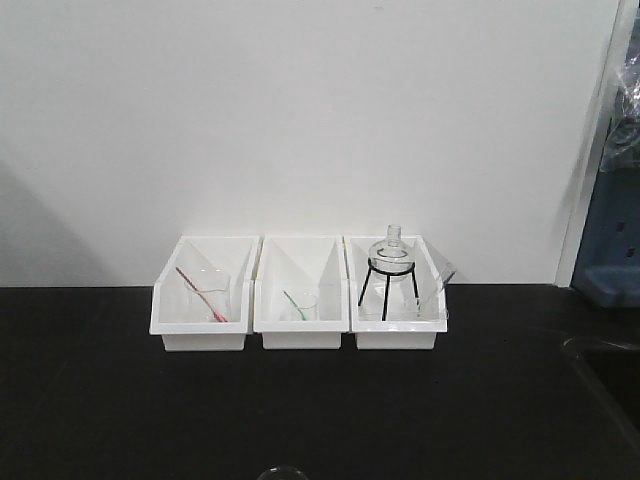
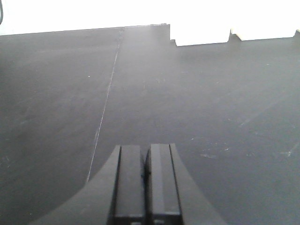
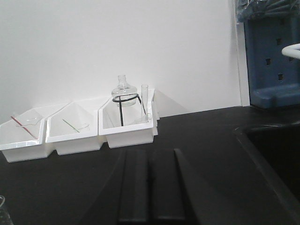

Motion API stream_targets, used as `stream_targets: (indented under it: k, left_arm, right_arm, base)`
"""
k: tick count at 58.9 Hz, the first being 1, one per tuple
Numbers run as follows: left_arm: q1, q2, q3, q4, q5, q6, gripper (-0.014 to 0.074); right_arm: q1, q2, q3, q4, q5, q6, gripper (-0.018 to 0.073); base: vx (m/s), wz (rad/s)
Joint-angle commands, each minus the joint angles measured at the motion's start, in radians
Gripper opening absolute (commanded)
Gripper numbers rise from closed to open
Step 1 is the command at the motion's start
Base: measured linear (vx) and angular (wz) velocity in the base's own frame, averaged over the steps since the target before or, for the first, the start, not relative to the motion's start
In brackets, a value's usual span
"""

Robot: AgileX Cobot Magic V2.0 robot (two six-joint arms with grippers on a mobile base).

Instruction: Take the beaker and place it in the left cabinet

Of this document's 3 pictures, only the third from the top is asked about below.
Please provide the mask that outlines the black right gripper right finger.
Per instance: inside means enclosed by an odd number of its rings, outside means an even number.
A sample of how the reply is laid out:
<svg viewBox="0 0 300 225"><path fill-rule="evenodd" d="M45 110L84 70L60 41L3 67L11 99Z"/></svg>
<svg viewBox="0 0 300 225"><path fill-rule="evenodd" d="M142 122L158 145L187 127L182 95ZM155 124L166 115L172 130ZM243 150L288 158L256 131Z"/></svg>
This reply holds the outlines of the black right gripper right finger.
<svg viewBox="0 0 300 225"><path fill-rule="evenodd" d="M155 224L225 224L221 196L195 173L179 149L155 151L150 173L150 209Z"/></svg>

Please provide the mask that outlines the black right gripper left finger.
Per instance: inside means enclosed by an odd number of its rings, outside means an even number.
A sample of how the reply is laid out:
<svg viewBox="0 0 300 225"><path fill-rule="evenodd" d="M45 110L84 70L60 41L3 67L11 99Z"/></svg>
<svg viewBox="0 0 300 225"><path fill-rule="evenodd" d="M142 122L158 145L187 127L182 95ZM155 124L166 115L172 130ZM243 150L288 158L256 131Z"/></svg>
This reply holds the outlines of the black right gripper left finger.
<svg viewBox="0 0 300 225"><path fill-rule="evenodd" d="M119 222L148 222L148 160L143 150L129 150L120 197Z"/></svg>

